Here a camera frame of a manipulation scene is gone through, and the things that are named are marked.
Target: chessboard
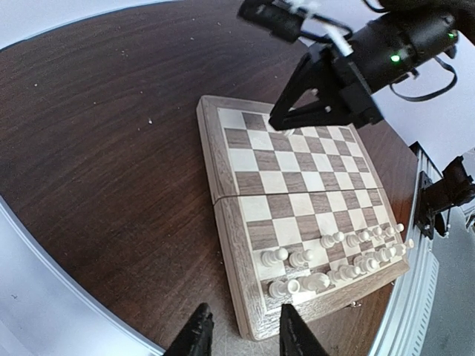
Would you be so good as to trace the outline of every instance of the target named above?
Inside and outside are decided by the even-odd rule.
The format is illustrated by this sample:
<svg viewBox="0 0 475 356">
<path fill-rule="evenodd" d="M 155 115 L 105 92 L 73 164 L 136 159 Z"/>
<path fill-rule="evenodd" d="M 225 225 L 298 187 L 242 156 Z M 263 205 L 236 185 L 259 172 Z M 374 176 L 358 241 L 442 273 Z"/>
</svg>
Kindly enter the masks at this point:
<svg viewBox="0 0 475 356">
<path fill-rule="evenodd" d="M 241 336 L 278 334 L 281 305 L 306 322 L 350 305 L 409 269 L 390 254 L 353 278 L 316 290 L 275 295 L 274 283 L 322 278 L 364 256 L 405 248 L 381 181 L 356 129 L 301 128 L 277 132 L 272 105 L 203 96 L 197 107 L 220 244 Z M 392 229 L 392 234 L 385 232 Z M 344 239 L 332 240 L 332 236 Z M 357 243 L 349 243 L 367 234 Z M 275 257 L 284 248 L 300 263 Z M 302 260 L 305 251 L 312 258 Z M 263 255 L 272 263 L 263 263 Z"/>
</svg>

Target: gray floor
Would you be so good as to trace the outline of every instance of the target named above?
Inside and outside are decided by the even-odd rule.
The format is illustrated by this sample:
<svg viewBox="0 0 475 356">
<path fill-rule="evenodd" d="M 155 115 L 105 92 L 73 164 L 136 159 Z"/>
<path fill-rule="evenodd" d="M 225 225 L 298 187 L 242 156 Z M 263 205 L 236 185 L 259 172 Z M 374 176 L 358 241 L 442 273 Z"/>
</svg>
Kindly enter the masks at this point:
<svg viewBox="0 0 475 356">
<path fill-rule="evenodd" d="M 461 209 L 453 209 L 450 238 L 437 237 L 433 253 L 439 279 L 421 355 L 474 356 L 475 233 L 465 230 Z"/>
</svg>

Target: wooden tabletop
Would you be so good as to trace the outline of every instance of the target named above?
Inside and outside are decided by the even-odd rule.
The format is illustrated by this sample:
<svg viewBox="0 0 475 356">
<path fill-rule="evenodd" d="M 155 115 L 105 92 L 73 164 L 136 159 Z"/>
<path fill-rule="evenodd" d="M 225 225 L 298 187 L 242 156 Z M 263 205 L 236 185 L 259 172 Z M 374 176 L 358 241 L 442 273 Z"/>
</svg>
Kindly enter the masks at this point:
<svg viewBox="0 0 475 356">
<path fill-rule="evenodd" d="M 167 347 L 207 302 L 216 355 L 277 355 L 277 338 L 238 335 L 194 110 L 205 94 L 274 102 L 305 48 L 237 20 L 238 6 L 137 7 L 3 50 L 0 194 L 67 273 L 154 342 Z M 360 134 L 406 223 L 415 156 L 386 122 Z M 310 326 L 331 355 L 365 355 L 390 293 Z"/>
</svg>

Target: dark wooden table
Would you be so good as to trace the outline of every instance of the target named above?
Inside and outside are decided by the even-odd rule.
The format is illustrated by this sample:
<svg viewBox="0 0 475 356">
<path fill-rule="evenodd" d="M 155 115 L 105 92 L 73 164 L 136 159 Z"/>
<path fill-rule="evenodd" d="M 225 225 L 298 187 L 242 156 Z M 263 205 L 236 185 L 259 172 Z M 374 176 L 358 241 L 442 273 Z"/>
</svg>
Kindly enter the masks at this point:
<svg viewBox="0 0 475 356">
<path fill-rule="evenodd" d="M 277 355 L 276 338 L 238 336 L 194 109 L 204 94 L 274 102 L 304 46 L 238 21 L 238 6 L 138 7 L 3 50 L 0 194 L 67 273 L 154 342 L 167 347 L 206 301 L 216 355 Z M 386 122 L 360 133 L 406 223 L 415 156 Z M 365 355 L 390 293 L 310 326 L 331 355 Z"/>
</svg>

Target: wooden chessboard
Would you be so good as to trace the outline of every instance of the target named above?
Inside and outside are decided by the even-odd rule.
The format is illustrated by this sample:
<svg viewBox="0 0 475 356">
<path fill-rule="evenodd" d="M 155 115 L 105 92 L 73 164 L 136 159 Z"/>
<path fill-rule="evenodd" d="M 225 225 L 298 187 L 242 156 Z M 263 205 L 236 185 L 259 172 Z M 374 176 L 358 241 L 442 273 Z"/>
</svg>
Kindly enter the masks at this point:
<svg viewBox="0 0 475 356">
<path fill-rule="evenodd" d="M 327 273 L 357 256 L 401 243 L 399 234 L 325 249 L 321 237 L 394 226 L 386 193 L 354 127 L 302 128 L 291 135 L 269 125 L 272 105 L 204 96 L 197 107 L 200 135 L 224 262 L 243 337 L 278 334 L 282 303 L 309 322 L 381 288 L 409 266 L 394 257 L 371 274 L 282 298 L 276 280 Z M 312 249 L 315 259 L 293 268 L 260 262 L 263 251 Z"/>
</svg>

